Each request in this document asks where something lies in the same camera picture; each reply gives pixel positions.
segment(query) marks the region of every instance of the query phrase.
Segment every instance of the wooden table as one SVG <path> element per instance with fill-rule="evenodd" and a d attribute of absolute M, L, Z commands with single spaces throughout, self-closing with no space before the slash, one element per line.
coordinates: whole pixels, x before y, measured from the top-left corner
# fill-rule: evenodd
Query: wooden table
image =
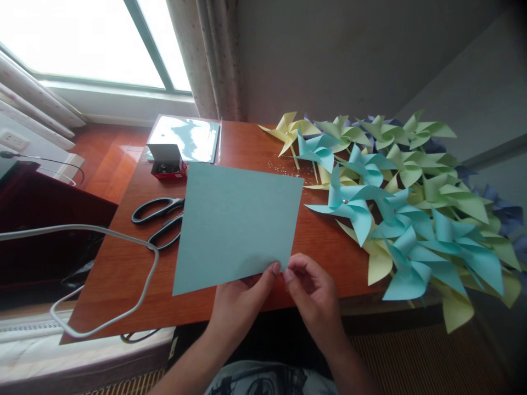
<path fill-rule="evenodd" d="M 256 124 L 224 121 L 216 163 L 268 173 L 297 174 L 290 157 L 278 157 L 283 143 L 263 132 Z M 299 161 L 305 184 L 315 184 L 310 162 Z M 145 226 L 132 224 L 130 216 L 141 204 L 161 196 L 182 198 L 186 182 L 160 182 L 150 174 L 152 165 L 141 160 L 117 209 L 110 229 L 147 240 L 167 218 Z M 292 253 L 303 252 L 315 259 L 335 279 L 340 298 L 365 295 L 385 289 L 385 284 L 367 285 L 368 254 L 344 233 L 336 217 L 309 210 L 304 204 L 327 204 L 328 192 L 304 189 L 296 224 Z M 177 244 L 162 251 L 158 268 L 144 303 L 129 317 L 107 327 L 91 338 L 127 334 L 167 326 L 208 320 L 215 288 L 172 297 Z M 143 289 L 153 261 L 144 246 L 107 236 L 81 292 L 70 325 L 77 331 L 92 330 L 132 308 Z M 277 281 L 264 310 L 293 306 L 284 284 Z M 65 335 L 63 343 L 75 341 Z"/>

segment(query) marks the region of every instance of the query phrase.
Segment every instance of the black scissors handle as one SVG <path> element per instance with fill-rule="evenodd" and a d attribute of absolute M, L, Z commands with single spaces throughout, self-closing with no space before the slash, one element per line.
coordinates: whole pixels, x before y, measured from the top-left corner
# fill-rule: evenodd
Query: black scissors handle
<path fill-rule="evenodd" d="M 172 227 L 174 227 L 178 222 L 183 221 L 183 214 L 178 215 L 176 218 L 173 218 L 163 224 L 161 229 L 159 229 L 156 233 L 154 233 L 152 236 L 150 236 L 150 239 L 147 240 L 150 244 L 155 245 L 158 250 L 164 250 L 167 247 L 170 247 L 172 244 L 177 242 L 180 239 L 181 232 L 179 232 L 176 237 L 174 237 L 171 241 L 169 241 L 166 244 L 163 244 L 162 246 L 158 246 L 155 242 L 158 239 L 158 237 L 164 235 L 165 233 L 169 232 Z"/>
<path fill-rule="evenodd" d="M 144 218 L 140 218 L 141 214 L 144 212 L 144 210 L 147 207 L 149 207 L 149 206 L 151 206 L 153 204 L 160 203 L 160 202 L 166 202 L 167 205 L 165 207 L 157 210 L 156 212 L 144 217 Z M 132 222 L 134 224 L 141 224 L 141 223 L 145 223 L 145 222 L 151 221 L 154 218 L 158 218 L 158 217 L 167 215 L 168 213 L 170 213 L 171 211 L 177 209 L 178 207 L 183 206 L 184 203 L 185 203 L 185 199 L 184 198 L 180 199 L 178 197 L 159 197 L 157 199 L 153 199 L 153 200 L 147 201 L 144 205 L 139 206 L 137 208 L 137 210 L 135 210 L 133 212 L 133 214 L 132 214 Z"/>

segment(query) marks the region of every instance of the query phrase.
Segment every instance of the hand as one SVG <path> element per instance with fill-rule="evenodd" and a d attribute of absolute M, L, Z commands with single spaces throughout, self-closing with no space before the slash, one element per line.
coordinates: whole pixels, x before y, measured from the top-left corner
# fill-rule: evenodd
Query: hand
<path fill-rule="evenodd" d="M 318 348 L 329 354 L 347 344 L 340 318 L 337 287 L 332 277 L 309 256 L 297 253 L 289 260 L 283 278 L 307 330 Z"/>
<path fill-rule="evenodd" d="M 213 332 L 233 352 L 251 329 L 280 268 L 274 262 L 261 275 L 218 285 L 206 332 Z"/>

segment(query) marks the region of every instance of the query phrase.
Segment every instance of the window frame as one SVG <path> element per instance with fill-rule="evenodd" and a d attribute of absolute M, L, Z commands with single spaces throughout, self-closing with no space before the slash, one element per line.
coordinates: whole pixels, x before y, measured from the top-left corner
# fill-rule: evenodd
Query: window frame
<path fill-rule="evenodd" d="M 39 81 L 46 80 L 46 81 L 55 81 L 55 82 L 66 82 L 66 83 L 84 84 L 88 86 L 97 86 L 97 87 L 103 87 L 103 88 L 120 88 L 120 89 L 128 89 L 131 91 L 165 93 L 165 94 L 170 94 L 170 95 L 191 97 L 192 92 L 190 91 L 180 91 L 178 89 L 174 89 L 172 80 L 170 79 L 169 73 L 161 58 L 161 54 L 159 53 L 157 45 L 155 44 L 152 33 L 150 32 L 150 29 L 148 28 L 147 22 L 144 18 L 143 13 L 141 12 L 141 8 L 139 7 L 137 0 L 123 0 L 123 1 L 126 5 L 126 8 L 128 9 L 130 17 L 133 20 L 133 23 L 136 26 L 136 29 L 141 37 L 141 40 L 143 41 L 143 44 L 146 47 L 152 62 L 154 63 L 155 69 L 158 72 L 163 85 L 165 86 L 165 89 L 156 88 L 156 87 L 148 87 L 148 86 L 143 86 L 143 85 L 127 84 L 127 83 L 121 83 L 121 82 L 100 81 L 100 80 L 91 80 L 89 78 L 68 77 L 68 76 L 55 75 L 55 74 L 38 73 L 38 72 L 32 71 L 29 67 L 27 67 L 24 64 L 24 62 L 18 56 L 16 56 L 11 50 L 9 50 L 1 41 L 0 41 L 0 51 L 3 52 L 9 58 L 11 58 L 12 61 L 18 64 L 22 69 L 24 69 L 33 78 Z"/>

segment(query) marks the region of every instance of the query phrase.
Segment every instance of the wooden floor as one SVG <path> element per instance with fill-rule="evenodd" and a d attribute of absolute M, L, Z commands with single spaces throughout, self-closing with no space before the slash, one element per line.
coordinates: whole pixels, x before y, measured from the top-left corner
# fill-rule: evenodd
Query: wooden floor
<path fill-rule="evenodd" d="M 147 142 L 150 128 L 89 123 L 75 131 L 70 150 L 85 160 L 80 189 L 119 204 Z M 80 172 L 75 182 L 81 180 Z"/>

